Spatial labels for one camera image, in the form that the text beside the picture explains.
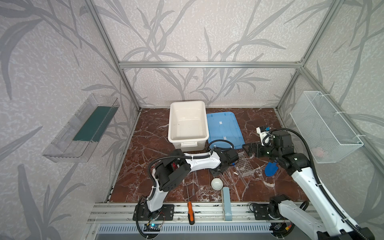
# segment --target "white robotic arm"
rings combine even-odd
[[[220,157],[218,156],[218,154],[216,152],[213,152],[212,154],[210,152],[199,153],[199,154],[184,153],[184,155],[192,157],[192,159],[186,159],[187,164],[190,165],[190,169],[191,169],[190,172],[201,170],[201,169],[206,169],[206,168],[216,169],[221,163]],[[209,157],[202,158],[202,159],[196,159],[196,157],[207,156],[207,155],[209,155]],[[147,200],[148,209],[151,212],[154,212],[156,210],[161,209],[161,207],[163,206],[164,199],[166,198],[166,196],[168,194],[168,191],[165,192],[163,190],[160,190],[159,182],[155,178],[155,173],[156,173],[156,170],[153,169],[152,176],[154,177],[154,179],[156,181],[156,188],[155,187],[152,188],[152,191],[149,194],[149,196],[152,196],[153,191],[155,191],[155,193],[154,193],[153,198],[151,200]]]
[[[262,129],[266,131],[261,131],[259,128],[257,131],[262,142],[253,145],[247,144],[249,149],[256,153],[256,157],[269,157],[271,160],[277,161],[280,167],[284,168],[304,191],[322,222],[298,208],[285,195],[277,196],[275,200],[271,201],[272,205],[270,203],[268,206],[271,217],[277,218],[280,215],[289,219],[313,240],[374,239],[371,231],[368,228],[361,229],[357,222],[339,205],[319,177],[314,175],[315,165],[311,156],[309,160],[304,154],[294,152],[292,139],[287,131],[298,135],[303,140],[306,149],[309,149],[305,140],[298,133],[290,129],[276,129],[270,132],[269,128],[265,126]],[[266,136],[271,136],[273,142],[263,141],[263,139],[267,139]]]
[[[294,152],[291,135],[286,131],[298,134],[290,129],[269,131],[268,127],[263,126],[257,129],[262,137],[262,142],[245,144],[243,148],[248,155],[254,152],[256,157],[269,157],[271,160],[277,161],[279,166],[284,168],[305,192],[319,213],[322,222],[298,208],[285,195],[271,198],[268,205],[269,216],[272,219],[279,219],[282,216],[287,218],[312,240],[374,240],[372,232],[368,228],[360,228],[356,221],[337,203],[318,176],[314,175],[315,166],[311,156],[309,160],[304,154]],[[308,150],[305,140],[299,134],[298,136]],[[238,159],[238,154],[234,149],[223,151],[214,148],[211,152],[202,154],[182,153],[179,150],[176,154],[171,155],[167,160],[157,162],[151,172],[151,179],[156,186],[152,187],[145,203],[149,219],[159,214],[167,193],[176,188],[188,173],[200,169],[210,169],[211,174],[215,177]]]

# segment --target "clear plastic shelf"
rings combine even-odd
[[[87,162],[119,106],[116,97],[91,94],[43,156],[53,162]]]

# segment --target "wire basket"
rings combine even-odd
[[[338,162],[363,146],[340,112],[319,91],[304,91],[291,117],[317,163]]]

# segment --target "red marble surface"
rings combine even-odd
[[[268,125],[279,128],[280,123],[272,108],[207,108],[207,113],[227,112],[235,114],[239,123],[244,141],[260,141],[256,127]],[[168,155],[174,150],[172,143],[168,142],[169,109],[143,109],[137,123],[132,141],[121,167],[119,177],[114,186],[111,202],[137,202],[141,195],[148,196],[152,182],[147,176],[147,164],[161,156]],[[267,158],[248,158],[253,167],[253,173],[244,177],[249,188],[236,175],[234,167],[225,172],[223,182],[228,183],[231,201],[264,202],[275,195],[285,194],[293,201],[304,201],[308,198],[293,179],[281,168],[272,177],[264,174],[268,163]],[[208,169],[190,173],[182,185],[170,191],[166,202],[187,201],[187,187],[190,200],[193,202],[219,202],[221,191],[210,186],[213,176]]]

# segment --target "blue plastic tray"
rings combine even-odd
[[[207,121],[209,131],[208,143],[217,139],[225,139],[233,143],[235,149],[241,149],[243,144],[245,144],[239,124],[232,112],[209,113],[207,114]],[[214,145],[222,148],[231,147],[226,142],[215,142],[210,147]]]

